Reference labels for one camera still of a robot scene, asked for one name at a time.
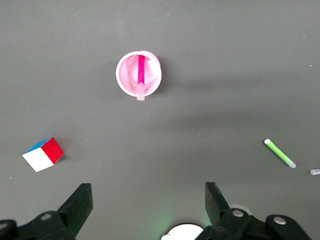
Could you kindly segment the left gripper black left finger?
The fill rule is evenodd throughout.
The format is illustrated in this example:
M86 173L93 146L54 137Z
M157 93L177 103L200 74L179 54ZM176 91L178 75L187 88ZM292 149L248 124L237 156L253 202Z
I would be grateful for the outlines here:
M56 211L46 211L17 226L13 219L0 221L2 240L74 240L93 210L92 185L82 183Z

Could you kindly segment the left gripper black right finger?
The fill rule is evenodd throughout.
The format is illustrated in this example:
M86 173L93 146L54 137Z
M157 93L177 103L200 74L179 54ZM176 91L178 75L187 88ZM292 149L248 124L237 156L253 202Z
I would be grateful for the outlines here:
M205 209L211 225L198 240L309 240L291 217L272 214L258 220L240 208L231 208L215 182L205 183Z

